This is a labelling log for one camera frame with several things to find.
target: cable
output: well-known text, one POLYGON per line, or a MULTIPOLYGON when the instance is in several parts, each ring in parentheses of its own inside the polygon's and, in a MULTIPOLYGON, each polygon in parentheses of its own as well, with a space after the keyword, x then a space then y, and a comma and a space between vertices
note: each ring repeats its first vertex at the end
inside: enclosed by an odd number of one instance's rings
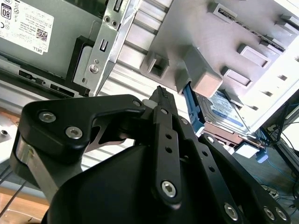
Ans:
POLYGON ((17 192, 15 192, 15 194, 11 197, 11 199, 9 200, 9 202, 5 205, 5 207, 3 208, 3 210, 0 212, 0 218, 3 216, 3 214, 6 212, 6 210, 9 208, 10 204, 13 202, 13 200, 15 199, 15 197, 17 197, 17 195, 19 194, 19 192, 23 189, 23 187, 25 186, 25 184, 27 183, 27 181, 25 181, 22 186, 17 190, 17 192))
POLYGON ((8 174, 6 174, 5 177, 2 178, 2 180, 0 181, 0 185, 12 174, 13 172, 9 172, 8 174))
POLYGON ((28 217, 30 217, 30 218, 34 218, 34 219, 36 219, 36 220, 38 220, 38 221, 41 221, 41 219, 39 219, 39 218, 36 218, 36 217, 34 217, 34 216, 31 216, 31 215, 29 215, 29 214, 26 214, 26 213, 23 213, 23 212, 20 212, 20 211, 15 211, 15 210, 12 210, 12 209, 7 209, 7 211, 16 212, 16 213, 19 213, 19 214, 28 216, 28 217))
POLYGON ((267 159, 268 163, 274 167, 276 170, 278 170, 282 175, 284 175, 287 179, 289 179, 290 181, 292 181, 293 183, 297 183, 296 181, 294 181, 288 174, 285 174, 284 172, 282 172, 277 166, 275 166, 274 164, 272 164, 269 159, 267 159))
POLYGON ((260 183, 264 184, 264 182, 261 181, 260 178, 258 178, 257 176, 251 175, 252 177, 256 178, 260 183))
POLYGON ((288 137, 285 134, 283 134, 283 133, 281 133, 281 134, 289 141, 291 147, 295 150, 295 147, 293 146, 293 144, 291 143, 291 141, 288 139, 288 137))
POLYGON ((2 176, 6 173, 6 171, 8 171, 10 168, 10 166, 8 165, 8 167, 5 168, 5 170, 0 174, 0 179, 2 178, 2 176))
POLYGON ((290 217, 291 217, 292 215, 294 215, 296 211, 298 211, 298 210, 296 209, 292 214, 290 214, 290 217))
POLYGON ((284 126, 286 126, 286 125, 292 125, 292 124, 299 124, 299 122, 292 122, 292 123, 284 124, 284 126))

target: silver bolt head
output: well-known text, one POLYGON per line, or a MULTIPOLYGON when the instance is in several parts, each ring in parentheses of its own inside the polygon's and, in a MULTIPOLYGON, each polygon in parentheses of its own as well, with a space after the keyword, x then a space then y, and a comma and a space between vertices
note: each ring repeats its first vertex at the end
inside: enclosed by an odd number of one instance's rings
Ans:
POLYGON ((56 116, 48 111, 43 111, 38 115, 38 118, 45 123, 52 123, 56 120, 56 116))
POLYGON ((92 64, 91 66, 89 66, 89 70, 91 73, 96 74, 99 72, 99 67, 95 64, 92 64))
POLYGON ((279 208, 276 208, 276 212, 277 214, 283 219, 283 220, 287 220, 285 213, 282 212, 282 210, 280 210, 279 208))
POLYGON ((209 140, 209 142, 214 143, 214 139, 212 137, 208 136, 207 139, 209 140))
POLYGON ((168 197, 174 197, 177 193, 176 188, 169 181, 162 182, 162 190, 168 197))
POLYGON ((78 127, 68 127, 65 130, 65 134, 70 139, 80 139, 83 136, 81 129, 78 127))
POLYGON ((161 109, 162 113, 168 114, 167 110, 161 109))
POLYGON ((238 213, 236 212, 236 210, 228 203, 224 204, 224 210, 226 212, 226 214, 234 221, 238 220, 238 213))
POLYGON ((183 122, 185 125, 188 124, 188 121, 187 121, 185 118, 182 118, 181 120, 182 120, 182 122, 183 122))
POLYGON ((135 104, 136 106, 141 106, 141 104, 138 101, 133 101, 133 104, 135 104))
POLYGON ((266 215, 271 219, 271 220, 275 220, 275 216, 274 214, 270 211, 270 209, 268 209, 267 207, 264 207, 264 212, 266 213, 266 215))

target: ventilation slot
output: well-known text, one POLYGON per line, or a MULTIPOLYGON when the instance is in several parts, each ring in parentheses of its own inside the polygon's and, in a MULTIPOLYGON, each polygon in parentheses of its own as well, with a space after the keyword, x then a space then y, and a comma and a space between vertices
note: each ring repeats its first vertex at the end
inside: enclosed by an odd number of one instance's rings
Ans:
POLYGON ((280 78, 281 80, 283 80, 283 81, 285 81, 285 80, 287 80, 288 78, 287 77, 285 77, 284 75, 280 75, 280 76, 278 76, 278 78, 280 78))

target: gray plastic tab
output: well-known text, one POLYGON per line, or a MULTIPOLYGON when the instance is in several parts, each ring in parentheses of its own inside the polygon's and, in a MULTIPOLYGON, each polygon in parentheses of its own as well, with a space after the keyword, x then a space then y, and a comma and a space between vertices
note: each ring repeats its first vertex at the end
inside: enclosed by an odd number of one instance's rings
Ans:
POLYGON ((182 89, 183 84, 186 85, 191 81, 190 86, 193 91, 207 98, 212 97, 223 82, 222 76, 211 68, 200 51, 194 46, 188 50, 184 62, 186 71, 182 72, 180 77, 176 79, 178 92, 182 89))
POLYGON ((291 35, 299 35, 299 30, 287 22, 284 21, 277 22, 276 25, 280 26, 282 29, 284 29, 286 32, 288 32, 291 35))
POLYGON ((266 68, 271 62, 271 60, 267 58, 265 55, 262 55, 261 53, 257 52, 256 50, 254 50, 250 46, 247 46, 246 44, 241 44, 237 52, 243 57, 261 66, 262 68, 266 68))
POLYGON ((162 79, 169 69, 169 60, 157 55, 155 52, 149 52, 142 65, 141 70, 147 75, 152 75, 162 79))

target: barcode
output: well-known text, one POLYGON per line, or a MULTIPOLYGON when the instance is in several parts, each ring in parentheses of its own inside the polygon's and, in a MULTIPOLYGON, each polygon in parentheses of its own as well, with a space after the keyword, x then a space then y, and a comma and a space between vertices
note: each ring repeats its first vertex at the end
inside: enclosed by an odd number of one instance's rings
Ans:
POLYGON ((37 39, 40 39, 40 40, 46 42, 48 33, 46 31, 43 31, 42 29, 37 29, 36 37, 37 37, 37 39))

